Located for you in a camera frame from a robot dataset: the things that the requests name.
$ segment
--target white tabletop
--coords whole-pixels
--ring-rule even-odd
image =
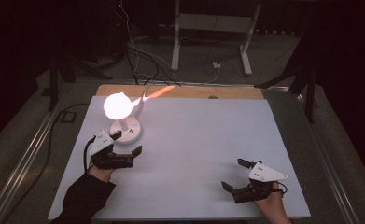
[[[83,174],[83,148],[112,120],[103,110],[105,97],[94,96],[49,212],[56,218],[67,188]],[[142,154],[133,168],[117,170],[117,186],[94,218],[109,220],[247,219],[261,217],[253,203],[234,203],[221,186],[245,187],[250,170],[237,159],[262,161],[289,176],[284,204],[289,217],[309,217],[299,181],[266,100],[147,98],[138,117],[140,139],[114,146]]]

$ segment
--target gray carpet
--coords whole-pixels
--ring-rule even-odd
[[[171,79],[183,81],[182,85],[252,85],[264,82],[281,74],[299,38],[292,35],[254,35],[248,50],[253,75],[245,77],[238,54],[238,45],[243,36],[211,44],[181,47],[179,71],[171,74],[162,60],[156,59]],[[156,54],[168,63],[171,61],[173,41],[170,37],[153,42],[148,38],[137,38],[138,49]],[[212,62],[220,62],[217,71]],[[56,111],[76,104],[88,104],[103,83],[133,84],[133,73],[126,60],[105,71],[113,80],[103,81],[79,71],[76,83],[61,84],[60,102]],[[156,74],[156,66],[141,56],[136,73],[140,79]],[[160,72],[157,83],[173,84],[170,78]],[[287,87],[293,78],[277,84]],[[49,86],[49,73],[38,78],[39,90],[24,105],[15,118],[0,133],[0,190],[20,158],[32,148],[35,135],[41,125],[49,123],[51,113],[47,111],[49,98],[40,93]],[[365,223],[365,169],[361,164],[343,126],[331,109],[323,90],[317,86],[315,95],[315,124],[307,122],[302,114],[302,100],[290,95],[287,88],[272,88],[264,92],[274,112],[275,121],[302,185],[304,197],[311,217],[294,220],[295,223]],[[77,112],[74,123],[57,123],[51,136],[49,164],[36,185],[27,196],[19,199],[35,181],[46,162],[49,136],[38,143],[37,154],[25,178],[20,183],[13,200],[7,206],[11,213],[6,223],[49,223],[47,216],[61,181],[63,170],[76,141],[80,125],[87,111],[86,105],[70,109]],[[248,223],[267,223],[264,219],[248,220]],[[93,223],[108,223],[94,220]],[[149,220],[135,222],[149,223]],[[246,221],[209,221],[194,223],[246,223]]]

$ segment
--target white cable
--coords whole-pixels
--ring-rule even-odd
[[[126,18],[127,18],[127,21],[126,21],[127,32],[128,32],[128,34],[129,34],[130,41],[132,42],[131,44],[129,44],[129,43],[127,43],[127,44],[129,44],[129,45],[133,46],[133,48],[134,48],[134,49],[136,49],[135,45],[133,44],[132,35],[131,35],[131,33],[130,33],[130,27],[129,27],[130,17],[129,17],[129,15],[127,14],[127,12],[126,12],[126,11],[124,10],[124,8],[123,8],[123,1],[122,1],[122,0],[120,0],[120,8],[121,8],[121,10],[123,11],[124,15],[125,15],[125,16],[126,16]],[[149,76],[149,75],[146,75],[146,74],[137,74],[137,73],[136,73],[136,70],[137,70],[137,68],[138,68],[139,58],[140,58],[140,57],[139,57],[139,55],[138,55],[138,51],[135,53],[135,55],[136,55],[136,62],[135,62],[135,68],[134,68],[134,70],[133,70],[133,73],[134,73],[136,76],[152,77],[152,76]]]
[[[220,67],[219,67],[219,68],[217,68],[217,75],[215,76],[215,78],[214,78],[214,79],[212,79],[211,81],[207,81],[207,82],[205,82],[204,84],[211,83],[211,82],[213,82],[213,81],[217,80],[217,79],[218,79],[218,76],[219,76],[219,70],[220,70]]]
[[[147,89],[149,89],[149,86],[150,86],[150,84],[147,84],[147,86],[145,87],[144,93],[142,94],[141,98],[139,99],[138,108],[136,109],[135,114],[133,116],[133,118],[135,118],[135,119],[138,118],[139,114],[142,111],[142,107],[144,106],[144,99],[147,94]]]
[[[148,35],[141,35],[141,36],[138,36],[136,39],[134,39],[133,41],[135,40],[140,40],[140,39],[145,39],[145,38],[149,38]]]

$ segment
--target human hand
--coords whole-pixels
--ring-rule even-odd
[[[279,189],[278,183],[273,183],[273,189]],[[272,192],[269,197],[263,200],[254,201],[266,219],[272,224],[290,224],[292,223],[287,217],[282,201],[280,191]]]
[[[98,167],[96,167],[94,164],[92,164],[92,162],[90,161],[90,165],[89,165],[89,170],[87,171],[88,175],[92,175],[94,177],[96,177],[97,179],[104,181],[104,182],[109,182],[110,180],[110,176],[112,176],[113,172],[115,172],[116,169],[111,169],[111,170],[102,170]]]

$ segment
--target black cable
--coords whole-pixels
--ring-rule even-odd
[[[84,167],[84,173],[86,173],[89,169],[87,169],[87,149],[89,148],[89,145],[91,145],[91,143],[94,142],[95,140],[95,137],[94,136],[91,140],[89,140],[89,142],[87,142],[86,146],[84,147],[84,150],[83,150],[83,167]]]
[[[171,86],[170,83],[166,82],[165,80],[162,80],[162,79],[159,79],[160,81],[164,82],[165,85],[167,86]],[[145,82],[144,82],[144,85],[147,85],[147,83],[149,81],[152,81],[153,82],[153,79],[152,78],[148,78]]]
[[[281,194],[284,196],[285,193],[287,193],[288,188],[287,186],[285,186],[284,184],[281,184],[280,182],[277,182],[279,185],[281,185],[282,187],[284,187],[285,190],[281,190]]]
[[[125,20],[119,15],[119,13],[117,12],[117,9],[115,7],[117,7],[118,4],[116,4],[114,1],[112,0],[108,0],[108,8],[109,8],[109,27],[110,27],[110,34],[109,34],[109,41],[108,41],[108,47],[105,50],[105,55],[107,55],[109,53],[109,51],[111,50],[110,47],[112,45],[112,37],[113,34],[116,34],[119,38],[119,42],[121,43],[119,45],[119,48],[121,50],[113,50],[114,52],[112,52],[112,56],[110,57],[112,59],[112,61],[110,63],[105,63],[105,64],[101,64],[101,65],[91,65],[91,64],[87,64],[86,62],[84,62],[83,60],[78,60],[75,59],[75,63],[71,63],[75,70],[77,70],[77,72],[80,72],[79,70],[83,70],[85,72],[88,72],[90,75],[94,75],[96,77],[99,78],[105,78],[105,79],[111,79],[108,77],[105,77],[104,75],[101,74],[101,72],[104,72],[114,66],[116,66],[118,63],[121,62],[121,60],[123,59],[124,55],[126,54],[126,46],[127,46],[127,34],[125,32],[125,30],[123,29],[122,25],[117,25],[114,24],[114,18],[117,17],[119,18],[119,24],[123,24],[125,23]],[[82,13],[82,15],[84,15],[84,8],[82,6],[82,3],[79,1],[79,9],[80,12]],[[83,24],[85,25],[85,27],[87,29],[89,29],[89,25],[88,22],[86,20],[86,17],[83,16]]]
[[[217,22],[218,22],[218,16],[217,16],[217,18],[215,19],[215,22],[214,22],[214,25],[213,25],[213,27],[212,27],[211,31],[212,31],[212,30],[214,30],[215,26],[217,25]],[[214,47],[214,44],[216,44],[216,42],[213,42],[213,43],[211,44],[211,47],[209,48],[209,50],[208,50],[208,52],[207,52],[207,56],[206,56],[206,58],[205,58],[204,72],[205,72],[206,74],[207,74],[207,72],[206,72],[206,65],[207,65],[207,63],[208,63],[209,53],[211,52],[212,48]]]
[[[52,135],[53,135],[53,129],[54,129],[54,125],[59,121],[61,115],[65,112],[67,112],[68,109],[75,107],[75,106],[79,106],[79,105],[89,105],[89,104],[76,104],[76,105],[70,105],[68,106],[66,109],[60,111],[56,117],[56,119],[51,123],[50,129],[49,129],[49,144],[48,144],[48,152],[47,152],[47,157],[45,160],[45,164],[42,166],[41,170],[39,171],[38,176],[36,177],[34,183],[30,186],[30,188],[28,190],[25,191],[25,193],[21,196],[21,198],[16,202],[16,204],[13,206],[13,208],[10,210],[10,212],[7,214],[7,216],[4,218],[4,220],[2,221],[2,224],[5,224],[7,222],[7,220],[10,218],[10,216],[13,214],[13,212],[16,210],[17,207],[19,207],[19,205],[21,204],[21,202],[25,199],[25,197],[27,197],[27,195],[31,192],[31,190],[34,188],[34,186],[37,184],[37,182],[39,181],[40,177],[42,177],[43,173],[45,172],[48,164],[49,164],[49,160],[50,160],[50,152],[51,152],[51,139],[52,139]]]
[[[237,68],[235,68],[234,64],[232,64],[231,62],[229,61],[219,61],[219,63],[228,63],[229,66],[232,67],[232,69],[234,70],[235,74],[237,74],[237,76],[239,76],[242,80],[244,80],[247,84],[249,85],[253,85],[248,79],[249,77],[245,77],[244,75],[240,74],[240,71],[237,70]]]
[[[89,169],[86,170],[88,172],[92,167],[94,167],[94,164],[89,167]]]
[[[154,77],[156,77],[159,74],[159,69],[160,69],[164,73],[164,75],[166,77],[168,77],[168,79],[170,79],[170,81],[173,81],[177,86],[180,86],[179,83],[177,83],[173,78],[171,78],[170,76],[168,76],[168,74],[164,71],[164,69],[149,54],[147,54],[147,53],[145,53],[144,51],[141,51],[141,50],[136,50],[136,49],[131,49],[131,48],[128,48],[127,49],[128,52],[130,52],[131,54],[133,54],[133,52],[131,52],[131,50],[137,51],[138,53],[141,54],[141,56],[139,56],[139,57],[142,57],[142,58],[144,58],[146,60],[151,60],[156,65],[156,70],[157,71],[156,71],[156,75],[152,76],[153,79],[154,79]]]
[[[202,5],[202,15],[205,15],[205,0],[203,0],[203,5]],[[201,45],[201,44],[214,44],[214,43],[206,43],[205,42],[205,36],[208,37],[208,38],[212,38],[212,39],[216,39],[218,42],[215,42],[215,43],[219,43],[221,41],[225,41],[225,40],[228,40],[228,39],[232,39],[234,36],[236,36],[236,33],[235,32],[227,32],[228,33],[228,36],[226,36],[225,38],[216,38],[216,37],[213,37],[213,36],[210,36],[210,35],[207,35],[208,32],[206,31],[198,31],[198,30],[194,30],[190,35],[188,35],[187,37],[182,37],[181,38],[181,42],[180,42],[180,45],[184,45],[183,44],[183,40],[186,40],[188,43],[191,43],[192,45]],[[197,35],[200,37],[200,41],[195,41],[195,40],[190,40],[191,37],[193,37],[193,35]]]
[[[188,44],[184,44],[183,43],[184,41],[190,43],[190,45],[213,45],[213,44],[218,44],[218,43],[226,41],[226,40],[231,40],[237,35],[237,33],[232,33],[232,32],[224,32],[224,33],[227,34],[225,37],[218,38],[218,37],[207,35],[206,31],[200,31],[200,32],[195,33],[195,35],[198,36],[200,38],[200,40],[198,40],[198,41],[194,40],[194,39],[192,39],[194,37],[194,35],[190,35],[188,37],[182,37],[180,45],[187,46]],[[209,41],[209,40],[206,40],[205,38],[215,39],[215,41]]]
[[[280,56],[278,56],[278,57],[276,57],[275,59],[273,59],[271,62],[269,62],[262,70],[261,70],[261,72],[260,72],[260,74],[259,74],[259,77],[258,77],[258,79],[255,81],[255,82],[252,82],[252,84],[253,85],[257,85],[258,84],[258,82],[260,81],[260,79],[261,79],[261,77],[263,76],[263,73],[264,73],[264,71],[266,71],[266,69],[272,64],[272,63],[275,63],[276,61],[278,61],[279,59],[281,59],[281,58],[283,58],[285,55],[287,55],[287,53],[292,49],[292,47],[293,46],[295,46],[295,45],[297,45],[298,44],[298,42],[299,42],[299,40],[298,41],[296,41],[295,43],[293,43],[293,44],[291,44],[288,48],[287,48],[287,50],[283,53],[283,54],[281,54]]]
[[[133,64],[132,64],[132,60],[130,58],[129,52],[126,53],[126,58],[127,58],[127,61],[128,61],[128,65],[130,65],[130,68],[132,69],[133,79],[135,80],[135,85],[139,85],[138,79],[136,78],[136,74],[135,74],[134,69],[133,69]]]

